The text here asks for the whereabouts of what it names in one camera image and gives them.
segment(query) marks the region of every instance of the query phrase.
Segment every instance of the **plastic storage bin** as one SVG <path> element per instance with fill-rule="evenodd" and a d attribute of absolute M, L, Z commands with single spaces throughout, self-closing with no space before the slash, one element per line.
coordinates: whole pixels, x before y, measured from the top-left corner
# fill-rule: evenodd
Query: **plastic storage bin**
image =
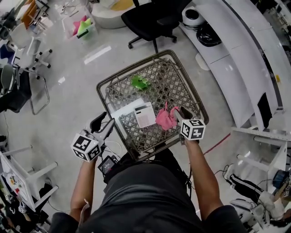
<path fill-rule="evenodd" d="M 84 16 L 87 16 L 87 19 L 91 19 L 91 25 L 87 27 L 85 30 L 83 30 L 80 33 L 77 33 L 76 35 L 73 35 L 75 26 L 74 22 L 80 21 Z M 81 6 L 78 7 L 71 15 L 65 17 L 62 20 L 63 28 L 66 34 L 66 38 L 69 40 L 89 40 L 92 37 L 96 37 L 98 35 L 95 21 L 92 17 L 92 15 L 89 13 L 89 11 Z"/>

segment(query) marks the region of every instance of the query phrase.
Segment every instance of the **white shelf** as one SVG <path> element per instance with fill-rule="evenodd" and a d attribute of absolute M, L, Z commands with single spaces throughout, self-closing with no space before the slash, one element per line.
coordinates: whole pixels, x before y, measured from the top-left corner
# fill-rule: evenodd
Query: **white shelf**
<path fill-rule="evenodd" d="M 228 50 L 222 43 L 206 47 L 198 41 L 195 31 L 186 29 L 183 25 L 180 25 L 180 28 L 205 59 L 224 94 L 236 126 L 241 127 L 253 115 L 254 109 L 243 79 Z"/>
<path fill-rule="evenodd" d="M 203 54 L 201 53 L 201 55 L 203 56 L 203 59 L 206 61 L 207 64 L 211 64 L 211 63 L 221 59 L 222 57 L 229 55 L 229 52 L 223 43 L 216 45 L 214 47 L 206 47 L 198 41 L 195 31 L 186 29 L 183 26 L 183 24 L 180 24 L 180 28 L 189 37 L 189 39 L 195 45 L 197 50 L 203 51 L 202 52 Z"/>
<path fill-rule="evenodd" d="M 196 3 L 196 10 L 218 34 L 236 64 L 251 99 L 259 130 L 262 131 L 264 125 L 257 106 L 260 98 L 266 93 L 272 114 L 278 104 L 270 74 L 256 44 L 224 2 L 221 0 L 193 0 L 193 2 Z"/>
<path fill-rule="evenodd" d="M 285 131 L 291 131 L 291 66 L 272 26 L 249 0 L 226 0 L 250 28 L 262 47 L 275 76 L 279 76 L 278 88 L 284 107 Z"/>

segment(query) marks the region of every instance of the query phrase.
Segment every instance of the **person's arm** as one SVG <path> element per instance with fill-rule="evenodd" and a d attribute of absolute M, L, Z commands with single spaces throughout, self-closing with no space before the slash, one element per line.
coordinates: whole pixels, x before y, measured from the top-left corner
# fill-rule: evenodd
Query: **person's arm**
<path fill-rule="evenodd" d="M 185 140 L 202 220 L 223 206 L 218 182 L 196 141 Z"/>
<path fill-rule="evenodd" d="M 9 225 L 11 228 L 15 228 L 13 222 L 11 221 L 11 219 L 10 219 L 9 217 L 6 216 L 6 220 L 7 220 L 8 225 Z"/>
<path fill-rule="evenodd" d="M 70 216 L 72 216 L 78 222 L 80 221 L 80 215 L 83 207 L 86 205 L 86 201 L 90 204 L 90 207 L 84 212 L 84 221 L 90 216 L 92 202 L 93 202 L 93 187 L 94 187 L 94 175 L 95 175 L 96 160 L 91 162 L 83 162 L 75 189 L 72 195 L 70 204 Z"/>
<path fill-rule="evenodd" d="M 31 222 L 30 217 L 26 213 L 23 213 L 23 216 L 25 217 L 26 221 Z"/>

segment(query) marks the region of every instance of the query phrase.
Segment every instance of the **white box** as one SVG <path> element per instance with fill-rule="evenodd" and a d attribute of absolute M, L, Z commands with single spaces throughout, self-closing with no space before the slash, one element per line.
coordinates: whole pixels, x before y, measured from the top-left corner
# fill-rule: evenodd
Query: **white box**
<path fill-rule="evenodd" d="M 135 107 L 134 112 L 140 128 L 148 127 L 156 123 L 156 116 L 151 102 Z"/>
<path fill-rule="evenodd" d="M 71 148 L 74 154 L 87 162 L 91 162 L 101 153 L 101 143 L 77 133 Z"/>
<path fill-rule="evenodd" d="M 181 125 L 181 135 L 189 141 L 203 139 L 205 124 L 201 119 L 183 120 Z"/>
<path fill-rule="evenodd" d="M 73 35 L 75 26 L 74 22 L 80 21 L 84 16 L 87 16 L 87 19 L 91 19 L 91 25 L 87 27 L 85 30 L 83 30 L 80 33 L 77 33 L 76 35 Z M 98 36 L 98 32 L 96 29 L 96 24 L 93 16 L 90 14 L 90 12 L 87 10 L 86 7 L 78 7 L 72 13 L 71 15 L 68 15 L 62 20 L 63 28 L 65 31 L 66 38 L 68 40 L 80 40 L 82 42 L 89 41 L 92 38 L 96 39 L 96 36 Z"/>

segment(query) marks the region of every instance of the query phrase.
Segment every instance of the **glossy floor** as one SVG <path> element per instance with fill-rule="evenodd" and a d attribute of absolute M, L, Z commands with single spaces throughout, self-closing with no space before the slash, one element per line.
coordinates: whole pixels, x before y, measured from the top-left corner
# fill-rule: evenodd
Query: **glossy floor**
<path fill-rule="evenodd" d="M 38 71 L 47 80 L 50 104 L 37 116 L 31 114 L 29 103 L 20 113 L 7 111 L 5 115 L 9 126 L 10 149 L 33 145 L 31 151 L 16 154 L 16 160 L 24 167 L 33 167 L 36 170 L 53 161 L 58 163 L 50 177 L 52 182 L 59 186 L 59 190 L 53 194 L 50 203 L 53 207 L 68 212 L 81 164 L 72 153 L 70 144 L 74 135 L 80 132 L 88 119 L 104 111 L 95 89 L 96 84 L 118 70 L 152 55 L 154 47 L 150 42 L 139 41 L 134 44 L 132 50 L 129 50 L 127 43 L 136 35 L 126 27 L 115 30 L 98 29 L 95 40 L 86 45 L 81 45 L 78 41 L 68 41 L 65 38 L 61 17 L 58 11 L 53 10 L 50 12 L 51 27 L 41 35 L 45 40 L 43 46 L 53 49 L 53 53 L 48 57 L 51 68 L 41 68 Z M 169 38 L 161 37 L 157 40 L 158 48 L 159 51 L 171 49 L 177 54 L 202 99 L 210 118 L 205 137 L 200 143 L 202 150 L 206 152 L 231 132 L 234 122 L 214 76 L 210 71 L 204 71 L 198 66 L 195 60 L 196 48 L 179 28 L 174 30 L 174 35 L 178 37 L 176 44 Z M 32 81 L 31 88 L 33 101 L 38 107 L 45 101 L 44 88 L 37 80 Z M 3 113 L 0 114 L 0 134 L 6 134 Z M 122 144 L 115 131 L 109 140 Z M 115 144 L 110 148 L 116 152 L 119 150 Z M 181 167 L 189 174 L 190 165 L 185 146 L 176 144 L 171 150 Z M 237 154 L 245 155 L 248 152 L 251 157 L 258 160 L 261 160 L 262 155 L 264 160 L 270 160 L 266 155 L 272 155 L 267 145 L 259 146 L 253 141 L 252 136 L 232 132 L 230 137 L 207 153 L 206 158 L 211 169 L 216 172 L 223 169 L 226 164 L 237 165 Z M 236 173 L 254 183 L 266 178 L 264 172 L 244 163 L 236 166 Z M 216 177 L 224 204 L 240 197 L 230 189 L 221 172 Z M 104 196 L 104 188 L 102 174 L 96 169 L 93 210 L 99 207 Z M 199 215 L 194 190 L 192 201 Z M 48 204 L 44 210 L 50 217 L 55 212 Z"/>

